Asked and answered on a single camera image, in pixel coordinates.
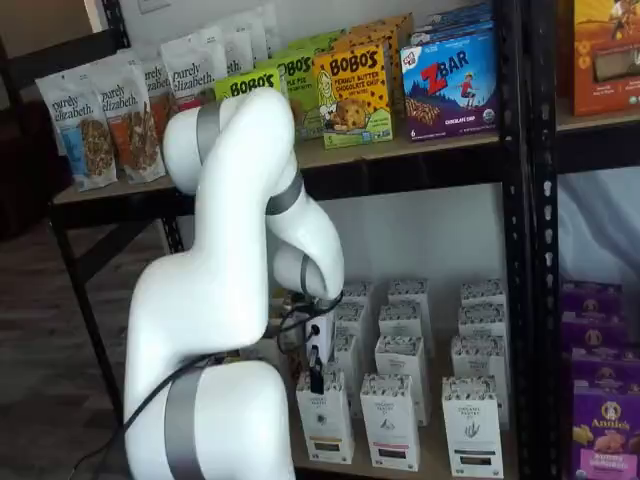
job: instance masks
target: wooden shelf board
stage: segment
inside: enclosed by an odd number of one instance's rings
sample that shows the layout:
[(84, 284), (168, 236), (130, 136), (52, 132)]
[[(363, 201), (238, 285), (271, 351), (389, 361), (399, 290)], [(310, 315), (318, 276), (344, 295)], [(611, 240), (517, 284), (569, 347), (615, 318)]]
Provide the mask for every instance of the wooden shelf board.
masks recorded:
[[(464, 148), (475, 145), (483, 145), (498, 142), (498, 134), (480, 133), (463, 137), (446, 138), (440, 141), (426, 141), (411, 143), (405, 135), (392, 141), (363, 145), (357, 147), (337, 148), (325, 150), (322, 139), (311, 140), (296, 145), (296, 155), (301, 169), (327, 167), (359, 160), (376, 160), (388, 157), (401, 157), (415, 155), (438, 150)], [(82, 202), (86, 200), (101, 199), (119, 195), (131, 195), (135, 193), (151, 192), (173, 188), (174, 184), (169, 176), (164, 176), (151, 183), (129, 185), (125, 179), (120, 179), (103, 188), (78, 192), (74, 185), (59, 193), (53, 203)]]
[[(438, 341), (436, 347), (438, 355), (435, 361), (429, 362), (429, 380), (432, 395), (433, 410), (429, 425), (418, 429), (420, 435), (420, 470), (407, 472), (389, 468), (374, 467), (369, 455), (369, 443), (363, 420), (352, 420), (356, 450), (351, 465), (341, 465), (311, 461), (307, 453), (307, 446), (302, 432), (302, 423), (297, 408), (291, 410), (289, 422), (291, 430), (291, 448), (293, 462), (296, 468), (321, 470), (370, 478), (391, 480), (449, 480), (452, 478), (449, 466), (449, 451), (447, 449), (447, 435), (442, 414), (442, 377), (452, 374), (449, 362), (449, 340)], [(502, 457), (504, 462), (505, 480), (517, 480), (517, 458), (515, 430), (503, 432)]]
[(640, 120), (640, 110), (623, 110), (600, 115), (575, 117), (571, 114), (571, 106), (566, 98), (556, 100), (556, 124), (558, 132), (580, 130), (603, 126), (614, 126)]

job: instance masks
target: dark floor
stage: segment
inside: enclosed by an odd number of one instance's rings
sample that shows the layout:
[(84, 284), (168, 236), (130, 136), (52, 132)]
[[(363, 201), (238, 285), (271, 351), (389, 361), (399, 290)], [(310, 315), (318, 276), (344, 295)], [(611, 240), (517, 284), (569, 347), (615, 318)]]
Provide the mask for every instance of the dark floor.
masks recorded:
[[(76, 254), (105, 231), (73, 232)], [(120, 379), (135, 281), (162, 254), (150, 227), (88, 285)], [(0, 479), (66, 480), (74, 462), (104, 443), (114, 426), (64, 265), (39, 225), (0, 245)], [(89, 479), (90, 471), (73, 478)], [(128, 478), (121, 447), (104, 471), (102, 480)]]

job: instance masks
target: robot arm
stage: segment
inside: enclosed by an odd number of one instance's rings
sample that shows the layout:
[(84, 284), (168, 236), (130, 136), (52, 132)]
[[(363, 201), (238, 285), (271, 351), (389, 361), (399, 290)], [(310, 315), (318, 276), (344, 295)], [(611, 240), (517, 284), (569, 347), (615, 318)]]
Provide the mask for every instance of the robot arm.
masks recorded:
[[(268, 322), (265, 213), (285, 242), (275, 259), (276, 279), (320, 298), (338, 296), (340, 241), (304, 191), (293, 141), (289, 104), (270, 89), (170, 122), (165, 161), (178, 188), (196, 193), (195, 240), (190, 251), (149, 265), (136, 285), (126, 418), (186, 359), (262, 337)], [(140, 414), (126, 448), (137, 480), (243, 480), (256, 472), (293, 478), (282, 381), (261, 362), (187, 374)]]

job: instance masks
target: black cable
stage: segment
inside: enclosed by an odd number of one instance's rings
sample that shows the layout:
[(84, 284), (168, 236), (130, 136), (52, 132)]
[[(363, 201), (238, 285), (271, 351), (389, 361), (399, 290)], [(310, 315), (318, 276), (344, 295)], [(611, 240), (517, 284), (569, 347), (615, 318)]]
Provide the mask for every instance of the black cable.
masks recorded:
[[(162, 390), (165, 389), (165, 387), (167, 385), (171, 384), (173, 381), (175, 381), (178, 378), (180, 378), (181, 376), (183, 376), (185, 373), (187, 373), (189, 370), (191, 370), (193, 367), (195, 367), (198, 363), (203, 362), (205, 360), (208, 360), (212, 356), (213, 356), (213, 354), (207, 354), (207, 355), (200, 355), (198, 357), (195, 357), (195, 358), (189, 360), (187, 363), (185, 363), (183, 366), (181, 366), (180, 368), (178, 368), (174, 372), (172, 372), (171, 374), (169, 374), (162, 382), (160, 382), (158, 384), (158, 386), (156, 388), (154, 388), (151, 391), (151, 393), (149, 393), (149, 395), (147, 395), (145, 397), (145, 399), (138, 406), (138, 408), (136, 408), (136, 410), (129, 417), (129, 419), (124, 423), (124, 425), (120, 425), (120, 426), (118, 426), (118, 428), (116, 428), (116, 430), (113, 432), (113, 434), (111, 435), (109, 440), (103, 446), (101, 446), (97, 450), (94, 450), (93, 452), (90, 452), (90, 453), (84, 455), (82, 458), (80, 458), (76, 462), (76, 464), (73, 466), (73, 469), (71, 470), (71, 473), (69, 474), (68, 480), (72, 480), (73, 479), (73, 476), (78, 471), (78, 468), (80, 468), (80, 466), (84, 462), (86, 462), (90, 458), (95, 457), (96, 455), (98, 455), (103, 450), (105, 451), (104, 458), (106, 458), (109, 455), (109, 451), (111, 450), (113, 445), (116, 443), (116, 440), (118, 440), (118, 438), (121, 435), (124, 435), (125, 433), (127, 433), (127, 430), (129, 430), (129, 427), (131, 427), (131, 425), (133, 425), (133, 422), (136, 421), (136, 419), (140, 416), (142, 411), (145, 408), (147, 408), (147, 405), (149, 405), (153, 401), (153, 399), (155, 399), (158, 396), (158, 394)], [(100, 472), (98, 470), (96, 470), (96, 472), (94, 472), (93, 479), (97, 479), (99, 474), (100, 474)]]
[[(276, 344), (278, 346), (278, 350), (280, 350), (280, 353), (282, 353), (283, 355), (288, 355), (288, 354), (298, 350), (300, 347), (306, 345), (314, 335), (317, 335), (317, 332), (315, 330), (312, 330), (305, 337), (304, 342), (302, 344), (295, 345), (295, 346), (290, 347), (290, 348), (284, 348), (282, 346), (282, 340), (281, 340), (283, 333), (289, 332), (291, 330), (295, 330), (296, 328), (302, 328), (307, 323), (309, 323), (311, 320), (329, 313), (334, 308), (336, 308), (338, 306), (338, 304), (342, 301), (342, 296), (343, 296), (343, 293), (340, 292), (340, 295), (338, 295), (338, 297), (335, 300), (333, 300), (331, 302), (331, 304), (329, 306), (327, 306), (326, 308), (318, 308), (314, 303), (305, 303), (305, 304), (296, 305), (291, 310), (289, 310), (287, 313), (285, 313), (282, 316), (282, 320), (280, 321), (280, 326), (278, 328), (278, 333), (276, 333)], [(300, 313), (306, 313), (307, 317), (303, 318), (301, 320), (298, 320), (297, 322), (293, 323), (292, 325), (287, 325), (285, 327), (284, 324), (286, 323), (286, 321), (289, 320), (294, 314), (299, 313), (299, 312)]]

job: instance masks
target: green box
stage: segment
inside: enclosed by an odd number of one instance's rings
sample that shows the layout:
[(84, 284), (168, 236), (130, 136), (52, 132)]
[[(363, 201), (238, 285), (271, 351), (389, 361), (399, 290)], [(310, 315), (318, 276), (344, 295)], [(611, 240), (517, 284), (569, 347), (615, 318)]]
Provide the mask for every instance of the green box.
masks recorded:
[(289, 43), (288, 49), (313, 48), (314, 53), (326, 52), (331, 48), (331, 44), (340, 38), (346, 30), (334, 30), (327, 33), (319, 33), (311, 37), (300, 38)]
[(318, 90), (313, 76), (314, 49), (285, 50), (277, 58), (258, 64), (276, 67), (285, 73), (289, 102), (296, 124), (296, 138), (308, 140), (323, 133), (323, 122), (318, 109)]
[(213, 84), (213, 91), (216, 100), (221, 102), (225, 98), (246, 95), (260, 87), (271, 87), (288, 98), (284, 70), (278, 69), (277, 66), (256, 68), (251, 72), (221, 78)]

